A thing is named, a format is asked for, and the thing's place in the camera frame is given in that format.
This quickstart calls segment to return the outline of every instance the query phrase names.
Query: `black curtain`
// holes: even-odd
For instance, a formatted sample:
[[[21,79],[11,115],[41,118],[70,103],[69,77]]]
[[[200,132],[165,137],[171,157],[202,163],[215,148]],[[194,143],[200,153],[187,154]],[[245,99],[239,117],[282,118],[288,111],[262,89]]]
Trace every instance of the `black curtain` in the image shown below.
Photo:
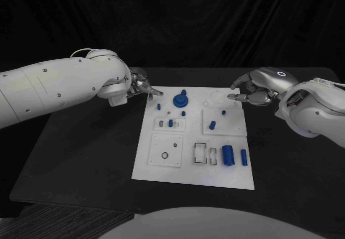
[[[90,47],[113,50],[128,66],[317,66],[343,79],[340,3],[1,0],[0,71]],[[236,77],[228,76],[228,86]],[[0,157],[0,217],[23,206],[7,196],[47,117],[0,130],[1,151],[11,153]]]

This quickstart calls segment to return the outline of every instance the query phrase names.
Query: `black table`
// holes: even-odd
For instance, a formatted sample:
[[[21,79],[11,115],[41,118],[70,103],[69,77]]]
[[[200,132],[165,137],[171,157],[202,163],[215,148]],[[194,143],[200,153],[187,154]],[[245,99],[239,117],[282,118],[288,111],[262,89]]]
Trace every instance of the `black table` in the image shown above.
[[[282,68],[300,81],[337,81],[327,68]],[[229,87],[251,68],[147,68],[151,85]],[[147,96],[109,107],[95,97],[54,112],[10,199],[128,211],[230,208],[305,229],[345,232],[345,149],[297,135],[274,107],[243,104],[255,190],[131,180]]]

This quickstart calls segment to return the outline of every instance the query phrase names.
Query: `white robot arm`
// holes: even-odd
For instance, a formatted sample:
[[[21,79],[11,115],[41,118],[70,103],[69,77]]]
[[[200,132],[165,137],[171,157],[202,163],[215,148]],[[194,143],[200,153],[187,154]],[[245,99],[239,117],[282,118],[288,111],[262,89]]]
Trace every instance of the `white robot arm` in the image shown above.
[[[0,128],[70,107],[95,95],[111,106],[135,94],[163,93],[150,87],[141,68],[128,68],[109,50],[89,50],[85,58],[44,61],[0,73]]]
[[[261,67],[246,73],[230,88],[243,82],[252,94],[229,94],[230,100],[264,106],[277,98],[275,116],[292,131],[308,138],[321,134],[345,147],[345,90],[339,88],[343,84],[320,78],[298,84],[287,72],[272,67]]]

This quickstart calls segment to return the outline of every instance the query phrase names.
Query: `blue object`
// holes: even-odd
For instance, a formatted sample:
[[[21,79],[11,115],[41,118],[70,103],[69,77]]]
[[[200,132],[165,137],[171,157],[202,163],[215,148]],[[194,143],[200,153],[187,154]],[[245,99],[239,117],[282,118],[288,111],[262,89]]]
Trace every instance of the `blue object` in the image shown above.
[[[222,147],[222,160],[223,160],[223,165],[235,165],[235,159],[233,159],[233,151],[232,151],[232,146],[225,145]]]
[[[209,129],[213,130],[215,127],[215,121],[210,122]]]
[[[187,105],[186,91],[181,90],[180,94],[173,98],[173,104],[176,107],[181,108]]]
[[[248,166],[245,149],[241,149],[241,158],[242,158],[242,166]]]

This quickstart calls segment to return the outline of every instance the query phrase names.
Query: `white platform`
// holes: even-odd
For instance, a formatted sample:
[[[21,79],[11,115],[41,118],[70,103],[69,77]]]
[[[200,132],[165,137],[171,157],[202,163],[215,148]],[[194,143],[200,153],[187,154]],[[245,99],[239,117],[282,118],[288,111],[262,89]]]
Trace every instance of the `white platform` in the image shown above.
[[[226,95],[238,94],[239,90],[199,87],[154,88],[164,93],[164,96],[154,97],[152,101],[147,101],[131,179],[253,190],[242,106],[239,102],[226,99]],[[180,94],[181,89],[186,90],[189,103],[186,107],[177,108],[173,105],[173,97]],[[203,116],[203,112],[206,114],[212,112],[213,115]],[[173,120],[173,127],[168,131],[154,130],[154,128],[157,129],[155,118]],[[184,130],[176,125],[176,122],[180,122],[176,119],[184,119]],[[209,130],[210,132],[204,127],[210,122],[203,122],[203,119],[216,121],[215,130]],[[171,146],[174,140],[164,140],[165,143],[161,142],[161,145],[150,150],[152,134],[181,136],[180,163],[176,160],[180,152]],[[193,162],[194,143],[206,144],[206,164]],[[222,163],[220,147],[223,145],[232,145],[233,148],[235,165],[232,166],[225,166]],[[210,148],[216,148],[216,165],[210,165]],[[241,164],[241,149],[246,150],[248,166]],[[161,159],[164,150],[170,150],[167,158],[173,162],[170,166],[161,166],[168,165],[167,159]]]

